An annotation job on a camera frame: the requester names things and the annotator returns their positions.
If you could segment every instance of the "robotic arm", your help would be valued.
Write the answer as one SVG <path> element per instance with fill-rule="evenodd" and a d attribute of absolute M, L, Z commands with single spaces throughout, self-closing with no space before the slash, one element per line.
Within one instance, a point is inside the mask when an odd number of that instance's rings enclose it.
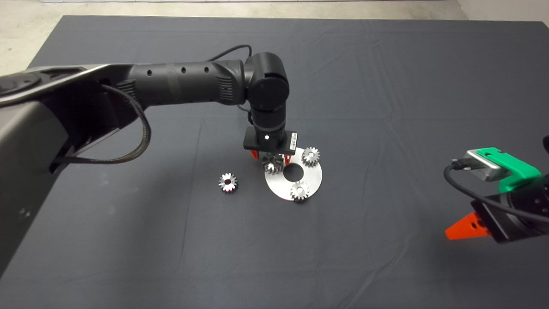
<path fill-rule="evenodd" d="M 549 152 L 549 136 L 544 138 Z M 499 194 L 480 196 L 456 183 L 452 170 L 465 170 L 483 181 L 499 181 Z M 470 213 L 446 230 L 449 239 L 491 235 L 506 243 L 549 234 L 549 175 L 497 148 L 469 150 L 444 170 L 446 181 L 472 197 Z"/>
<path fill-rule="evenodd" d="M 148 146 L 150 106 L 250 102 L 243 146 L 295 154 L 285 130 L 289 84 L 280 58 L 165 64 L 40 67 L 0 77 L 0 275 L 67 163 L 121 163 Z M 77 157 L 124 128 L 143 122 L 143 141 L 116 159 Z"/>

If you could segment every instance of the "table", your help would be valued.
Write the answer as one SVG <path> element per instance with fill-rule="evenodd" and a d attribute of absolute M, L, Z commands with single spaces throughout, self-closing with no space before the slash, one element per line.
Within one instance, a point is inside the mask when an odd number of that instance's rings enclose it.
<path fill-rule="evenodd" d="M 319 191 L 296 205 L 268 189 L 236 107 L 150 108 L 142 157 L 61 174 L 0 307 L 549 306 L 549 239 L 448 241 L 472 209 L 442 178 L 490 146 L 549 170 L 543 23 L 65 16 L 31 66 L 199 61 L 241 43 L 284 61 L 287 129 L 320 149 Z M 86 155 L 133 149 L 139 126 Z M 219 191 L 225 172 L 236 194 Z"/>

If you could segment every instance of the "black cable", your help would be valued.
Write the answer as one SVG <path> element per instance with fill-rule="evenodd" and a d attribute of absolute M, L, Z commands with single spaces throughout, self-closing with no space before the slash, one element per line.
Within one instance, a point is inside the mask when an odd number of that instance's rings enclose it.
<path fill-rule="evenodd" d="M 510 207 L 506 207 L 496 201 L 493 201 L 489 198 L 486 198 L 482 195 L 479 195 L 477 193 L 474 193 L 473 191 L 470 191 L 469 189 L 461 186 L 460 184 L 458 184 L 457 182 L 455 182 L 455 180 L 453 180 L 451 177 L 450 177 L 450 172 L 452 170 L 456 170 L 456 169 L 460 169 L 460 167 L 458 166 L 458 164 L 456 164 L 455 162 L 448 165 L 445 169 L 444 169 L 444 179 L 446 179 L 446 181 L 448 181 L 448 183 L 453 186 L 454 188 L 456 188 L 458 191 L 460 191 L 461 193 L 469 196 L 469 197 L 472 197 L 473 199 L 475 200 L 478 200 L 484 204 L 486 204 L 487 206 L 490 206 L 490 207 L 493 207 L 497 210 L 500 210 L 500 211 L 503 211 L 505 213 L 508 213 L 508 214 L 512 214 L 513 216 L 516 216 L 516 217 L 519 217 L 519 218 L 523 218 L 523 219 L 527 219 L 527 220 L 530 220 L 530 221 L 535 221 L 535 222 L 539 222 L 539 223 L 549 223 L 549 218 L 547 217 L 544 217 L 544 216 L 540 216 L 538 214 L 535 214 L 535 213 L 530 213 L 530 212 L 526 212 L 526 211 L 521 211 L 521 210 L 518 210 L 518 209 L 514 209 L 514 208 L 510 208 Z"/>
<path fill-rule="evenodd" d="M 150 143 L 150 134 L 151 129 L 149 122 L 147 121 L 147 117 L 145 116 L 145 113 L 143 112 L 143 108 L 137 102 L 132 96 L 129 94 L 111 86 L 102 85 L 103 89 L 115 93 L 119 96 L 122 96 L 126 100 L 129 101 L 130 105 L 133 107 L 133 110 L 136 112 L 137 117 L 141 120 L 141 123 L 143 123 L 143 137 L 141 138 L 141 142 L 130 153 L 114 158 L 114 159 L 91 159 L 91 158 L 81 158 L 81 157 L 57 157 L 54 161 L 56 163 L 78 163 L 78 164 L 116 164 L 116 163 L 124 163 L 131 161 L 133 159 L 136 159 L 139 157 L 145 149 L 149 146 Z"/>
<path fill-rule="evenodd" d="M 235 50 L 237 49 L 241 49 L 241 48 L 247 48 L 248 49 L 248 57 L 251 57 L 251 46 L 248 45 L 248 44 L 242 44 L 242 45 L 236 45 L 234 47 L 231 47 L 229 49 L 227 49 L 226 51 L 218 54 L 218 55 L 215 55 L 213 57 L 211 57 L 210 59 L 208 59 L 207 61 L 215 61 L 215 60 L 218 60 L 219 58 L 225 56 L 226 54 L 230 53 L 230 52 L 234 52 Z"/>

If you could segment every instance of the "metal gear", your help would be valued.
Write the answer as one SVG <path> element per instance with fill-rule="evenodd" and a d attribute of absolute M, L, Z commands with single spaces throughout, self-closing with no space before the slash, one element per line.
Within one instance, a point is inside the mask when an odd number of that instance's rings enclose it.
<path fill-rule="evenodd" d="M 309 186 L 303 181 L 296 181 L 290 189 L 290 194 L 296 202 L 305 201 L 309 197 Z"/>
<path fill-rule="evenodd" d="M 219 178 L 219 187 L 225 193 L 232 193 L 237 189 L 237 177 L 232 173 L 225 173 Z"/>
<path fill-rule="evenodd" d="M 262 162 L 269 174 L 278 174 L 284 168 L 284 157 L 281 154 L 267 153 L 263 156 Z"/>
<path fill-rule="evenodd" d="M 301 161 L 308 167 L 315 166 L 320 160 L 320 151 L 314 147 L 307 147 L 303 150 Z"/>

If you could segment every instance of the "white label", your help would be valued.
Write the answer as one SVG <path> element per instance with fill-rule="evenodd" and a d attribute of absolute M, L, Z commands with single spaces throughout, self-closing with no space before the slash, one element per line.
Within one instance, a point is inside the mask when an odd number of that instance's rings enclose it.
<path fill-rule="evenodd" d="M 292 138 L 290 139 L 290 150 L 295 150 L 298 146 L 298 134 L 293 132 Z"/>

